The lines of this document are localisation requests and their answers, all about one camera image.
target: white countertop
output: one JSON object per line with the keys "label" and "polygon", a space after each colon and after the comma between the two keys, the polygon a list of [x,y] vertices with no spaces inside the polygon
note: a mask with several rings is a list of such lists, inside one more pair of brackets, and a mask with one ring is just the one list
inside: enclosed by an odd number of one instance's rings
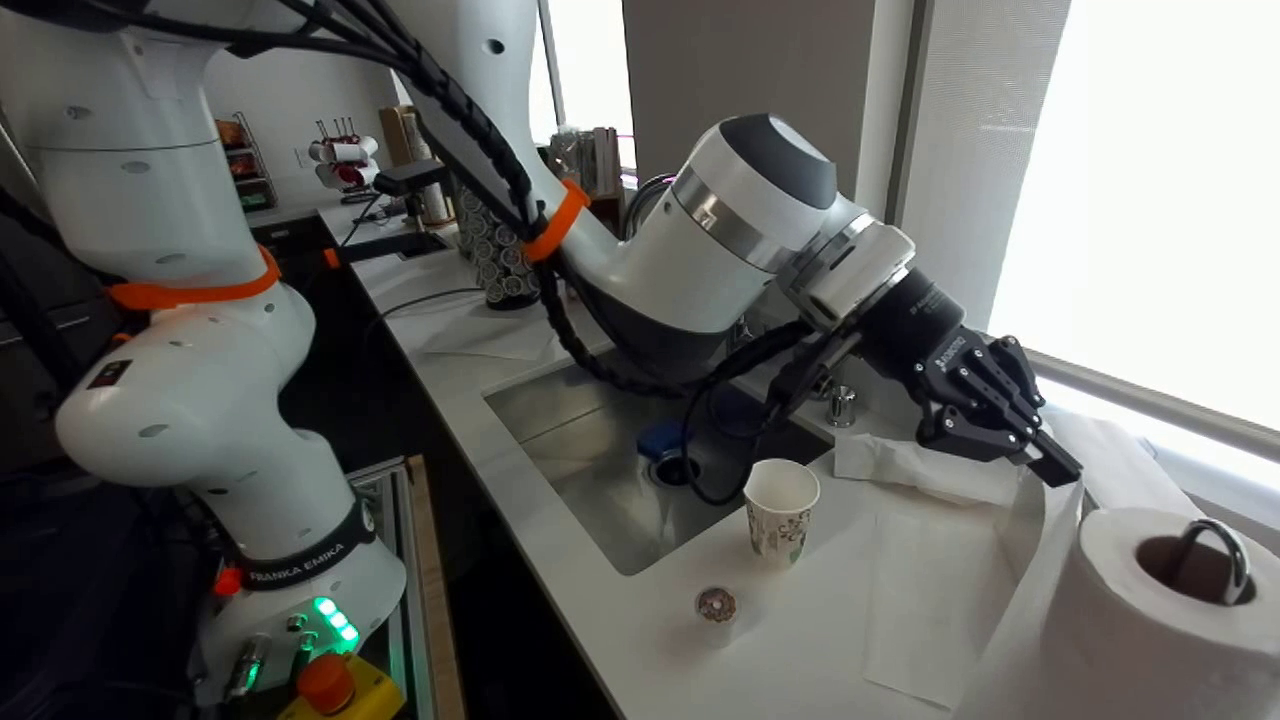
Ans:
{"label": "white countertop", "polygon": [[[455,251],[389,257],[357,277],[381,307],[477,282]],[[934,720],[961,703],[1014,587],[1018,563],[1001,536],[1008,509],[825,477],[813,542],[789,570],[752,563],[748,518],[730,511],[640,575],[620,575],[482,398],[569,363],[540,307],[489,310],[482,294],[444,294],[389,324],[632,720]],[[730,587],[742,608],[724,647],[692,619],[709,585]]]}

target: white cup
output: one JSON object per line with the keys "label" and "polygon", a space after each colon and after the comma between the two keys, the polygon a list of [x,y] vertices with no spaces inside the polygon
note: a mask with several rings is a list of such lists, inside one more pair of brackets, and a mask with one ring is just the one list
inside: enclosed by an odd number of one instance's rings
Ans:
{"label": "white cup", "polygon": [[748,477],[748,538],[772,566],[792,566],[807,538],[813,505],[825,482],[797,461],[756,461]]}

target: stainless steel sink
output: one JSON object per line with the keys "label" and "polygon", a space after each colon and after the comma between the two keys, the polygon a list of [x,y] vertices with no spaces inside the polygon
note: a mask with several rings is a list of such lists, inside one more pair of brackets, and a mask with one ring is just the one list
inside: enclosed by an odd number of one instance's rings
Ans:
{"label": "stainless steel sink", "polygon": [[[640,461],[637,437],[664,421],[681,425],[685,404],[612,391],[581,367],[503,386],[489,404],[623,575],[642,570],[740,509],[740,498],[704,505],[686,482],[664,482]],[[759,421],[763,404],[740,386],[704,398],[692,430],[700,488],[711,497],[730,491],[748,471]],[[759,454],[792,454],[799,462],[828,447],[828,437],[799,425],[774,425],[759,439]]]}

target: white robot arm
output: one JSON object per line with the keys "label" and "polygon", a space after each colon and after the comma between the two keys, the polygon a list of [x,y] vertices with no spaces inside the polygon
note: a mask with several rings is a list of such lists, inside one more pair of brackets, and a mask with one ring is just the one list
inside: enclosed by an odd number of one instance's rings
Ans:
{"label": "white robot arm", "polygon": [[[581,282],[623,352],[677,376],[704,367],[782,277],[813,340],[774,378],[774,408],[797,408],[813,376],[854,346],[929,408],[921,439],[1029,454],[1053,482],[1078,477],[1038,425],[1014,343],[969,330],[961,307],[906,268],[910,238],[848,203],[832,163],[782,119],[709,126],[632,238],[575,213],[526,134],[531,0],[0,6],[45,19],[0,13],[0,105],[54,228],[83,263],[140,282],[131,298],[153,307],[153,329],[103,354],[61,408],[61,439],[103,479],[194,488],[252,580],[201,633],[206,701],[268,687],[300,643],[357,647],[402,592],[402,566],[361,522],[330,447],[276,412],[315,318],[236,207],[201,93],[217,48],[315,48],[397,67],[432,149],[526,238],[548,316],[581,363],[592,358],[569,330],[556,272]],[[637,386],[677,394],[692,382]]]}

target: paper towel roll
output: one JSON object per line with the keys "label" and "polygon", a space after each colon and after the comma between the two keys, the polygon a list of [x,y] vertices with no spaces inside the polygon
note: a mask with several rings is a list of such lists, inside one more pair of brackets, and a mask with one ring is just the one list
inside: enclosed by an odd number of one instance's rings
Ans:
{"label": "paper towel roll", "polygon": [[1191,497],[1165,462],[1119,425],[1049,408],[1055,439],[1084,462],[1084,488],[1096,509],[1194,511]]}
{"label": "paper towel roll", "polygon": [[961,715],[1280,720],[1280,560],[1239,536],[1256,592],[1233,608],[1165,587],[1141,563],[1147,538],[1176,538],[1191,518],[1090,511],[1044,619],[1018,626],[1029,652]]}

